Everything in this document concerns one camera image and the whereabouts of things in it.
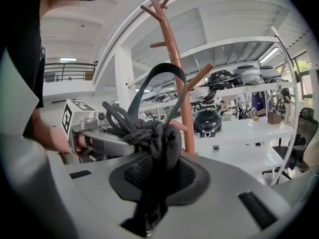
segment black chair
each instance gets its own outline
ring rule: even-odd
[[[289,160],[285,168],[294,169],[296,166],[301,165],[304,159],[304,152],[315,135],[318,129],[318,121],[314,119],[314,110],[311,108],[303,108],[299,115],[299,122],[297,127],[297,135],[295,143],[289,157]],[[285,158],[288,147],[287,146],[275,146],[273,149],[281,156],[282,159]],[[272,173],[272,170],[264,171],[264,173]],[[282,175],[291,179],[291,177],[283,171]]]

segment balcony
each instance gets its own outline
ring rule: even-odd
[[[49,63],[45,64],[44,82],[91,81],[96,64]]]
[[[52,101],[72,98],[73,95],[92,94],[92,79],[96,64],[49,63],[45,64],[43,100]]]

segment gray strap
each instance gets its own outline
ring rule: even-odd
[[[130,104],[130,107],[128,109],[128,115],[131,117],[133,121],[138,119],[139,116],[139,108],[140,108],[140,102],[144,93],[144,90],[148,86],[149,82],[152,78],[154,78],[157,74],[161,73],[172,73],[179,77],[184,82],[184,88],[181,93],[181,95],[178,97],[178,101],[175,104],[174,108],[170,112],[170,114],[167,117],[166,124],[168,125],[169,122],[172,120],[173,116],[177,113],[178,109],[181,107],[182,103],[184,102],[184,99],[187,94],[187,83],[186,83],[186,76],[184,72],[178,67],[170,63],[161,63],[156,65],[154,68],[151,69],[149,75],[146,77],[145,81],[143,82],[142,86],[140,87],[140,90],[136,93],[133,101]]]

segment railing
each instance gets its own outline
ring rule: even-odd
[[[44,82],[91,81],[96,64],[87,63],[48,63],[44,68]]]

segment wooden coat rack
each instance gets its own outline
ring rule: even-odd
[[[183,65],[181,63],[180,53],[176,40],[174,38],[173,31],[170,27],[170,24],[165,16],[163,9],[167,9],[166,5],[169,0],[164,0],[160,3],[158,0],[151,0],[155,11],[151,10],[145,5],[142,5],[141,8],[154,17],[160,24],[164,41],[151,44],[151,48],[163,47],[166,46],[169,54],[169,58],[172,64],[180,67],[183,70]],[[201,81],[212,69],[214,66],[212,64],[207,64],[203,70],[201,70],[188,84],[187,84],[187,93],[195,87],[195,85]],[[183,90],[183,82],[180,78],[175,77],[177,93],[180,93]],[[186,95],[186,98],[180,108],[181,110],[181,120],[182,123],[172,120],[170,123],[176,125],[180,130],[184,131],[184,140],[185,140],[185,150],[188,153],[195,153],[195,144],[194,144],[194,130],[193,130],[193,119],[191,115],[191,106],[189,101],[189,94]]]

